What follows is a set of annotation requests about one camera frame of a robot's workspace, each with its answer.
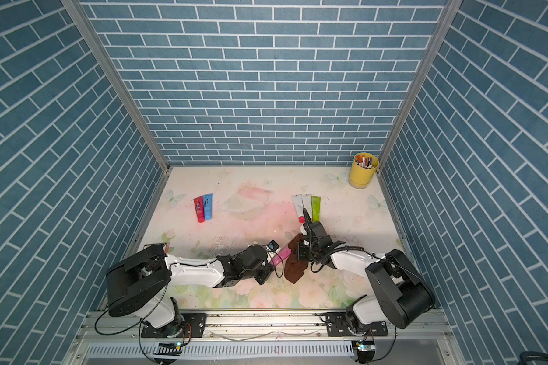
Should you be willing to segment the brown cloth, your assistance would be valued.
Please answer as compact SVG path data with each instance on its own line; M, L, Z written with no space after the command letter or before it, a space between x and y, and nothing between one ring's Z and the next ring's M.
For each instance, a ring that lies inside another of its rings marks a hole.
M286 246L289 255L286 258L284 277L292 284L296 284L303 277L308 267L307 261L298 259L298 245L303 241L303 234L297 234Z

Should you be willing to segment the magenta toothpaste tube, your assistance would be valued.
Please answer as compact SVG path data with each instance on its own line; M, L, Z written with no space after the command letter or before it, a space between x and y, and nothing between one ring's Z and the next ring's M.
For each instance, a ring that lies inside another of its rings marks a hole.
M282 249L280 249L277 253L272 254L272 258L270 260L270 263L274 266L278 266L284 260L289 258L291 254L292 254L292 251L289 249L288 246L285 246Z

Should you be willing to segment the green toothpaste tube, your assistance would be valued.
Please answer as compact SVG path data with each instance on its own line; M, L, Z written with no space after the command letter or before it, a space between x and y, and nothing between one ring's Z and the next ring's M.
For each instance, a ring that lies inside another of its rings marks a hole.
M312 196L311 198L311 207L312 207L312 221L319 222L321 220L321 197Z

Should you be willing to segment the white pink-cap toothpaste tube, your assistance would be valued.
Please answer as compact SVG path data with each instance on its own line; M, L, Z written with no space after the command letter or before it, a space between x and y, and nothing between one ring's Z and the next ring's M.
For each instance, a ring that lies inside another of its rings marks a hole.
M304 224L305 223L305 217L304 217L304 205L303 205L303 195L292 195L292 203L294 205L294 208L295 208L295 212L298 216L298 221L300 222L300 224Z

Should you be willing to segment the blue toothpaste tube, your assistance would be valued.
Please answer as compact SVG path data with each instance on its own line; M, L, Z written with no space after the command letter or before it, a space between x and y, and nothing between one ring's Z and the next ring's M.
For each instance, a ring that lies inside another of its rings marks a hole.
M206 194L203 196L203 212L204 219L209 221L213 218L213 194Z

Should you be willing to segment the white orange-cap toothpaste tube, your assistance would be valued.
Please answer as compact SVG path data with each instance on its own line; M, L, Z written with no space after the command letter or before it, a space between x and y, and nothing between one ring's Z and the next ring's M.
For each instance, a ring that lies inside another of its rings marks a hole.
M310 194L304 194L301 196L303 208L307 211L309 217L313 217L312 214L312 197Z

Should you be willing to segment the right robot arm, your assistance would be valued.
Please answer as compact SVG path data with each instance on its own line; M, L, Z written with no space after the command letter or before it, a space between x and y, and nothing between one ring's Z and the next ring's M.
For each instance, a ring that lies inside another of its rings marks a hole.
M320 222L303 218L301 223L300 261L366 278L373 291L346 308L346 323L352 333L362 335L373 322L385 320L404 329L435 306L432 288L404 252L369 253L360 246L332 240Z

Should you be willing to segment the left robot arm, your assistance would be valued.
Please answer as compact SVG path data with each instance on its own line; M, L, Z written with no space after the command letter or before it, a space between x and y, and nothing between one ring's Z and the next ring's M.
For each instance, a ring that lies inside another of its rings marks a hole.
M109 267L107 312L111 317L134 314L161 329L180 322L177 301L167 294L170 287L221 289L251 279L262 285L275 270L266 248L257 244L211 259L173 256L162 245L153 244Z

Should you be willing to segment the red toothpaste tube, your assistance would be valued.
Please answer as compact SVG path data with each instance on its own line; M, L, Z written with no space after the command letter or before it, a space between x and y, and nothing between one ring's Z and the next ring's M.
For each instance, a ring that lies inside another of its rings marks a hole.
M199 196L193 199L195 213L196 213L196 219L199 223L203 223L205 219L205 211L204 211L204 197Z

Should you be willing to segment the yellow cup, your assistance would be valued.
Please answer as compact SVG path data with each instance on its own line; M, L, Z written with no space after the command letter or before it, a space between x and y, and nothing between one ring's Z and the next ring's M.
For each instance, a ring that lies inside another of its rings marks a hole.
M357 155L372 157L374 167L371 169L359 167L355 162L355 157ZM368 186L368 184L370 184L373 176L375 175L375 172L379 166L379 159L376 156L366 152L357 153L356 156L353 158L353 163L349 174L349 183L356 189L364 189Z

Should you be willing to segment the pens in cup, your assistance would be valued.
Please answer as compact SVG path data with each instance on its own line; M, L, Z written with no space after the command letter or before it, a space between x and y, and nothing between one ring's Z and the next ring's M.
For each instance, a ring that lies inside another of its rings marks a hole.
M368 157L368 156L364 156L364 155L357 155L355 157L355 162L361 168L371 169L371 168L374 167L372 157Z

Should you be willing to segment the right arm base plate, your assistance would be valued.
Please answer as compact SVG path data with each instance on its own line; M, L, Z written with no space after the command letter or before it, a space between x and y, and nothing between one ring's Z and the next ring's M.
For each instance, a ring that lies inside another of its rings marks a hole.
M385 321L363 324L354 314L346 312L327 312L320 315L329 337L373 336L387 337L388 327Z

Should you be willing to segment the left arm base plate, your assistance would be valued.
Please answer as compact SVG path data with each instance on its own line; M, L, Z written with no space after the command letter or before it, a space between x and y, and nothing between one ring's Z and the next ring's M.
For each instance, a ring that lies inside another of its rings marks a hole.
M179 316L159 329L144 322L141 336L144 339L202 338L207 321L206 313L180 313Z

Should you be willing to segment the aluminium front rail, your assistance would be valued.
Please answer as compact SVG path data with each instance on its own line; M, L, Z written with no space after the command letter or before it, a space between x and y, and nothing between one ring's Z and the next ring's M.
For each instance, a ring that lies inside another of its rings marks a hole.
M323 310L185 310L183 313L206 313L203 340L249 342L268 339L400 339L445 340L453 333L441 310L430 310L405 329L398 329L387 320L387 337L347 336L329 337L320 315Z

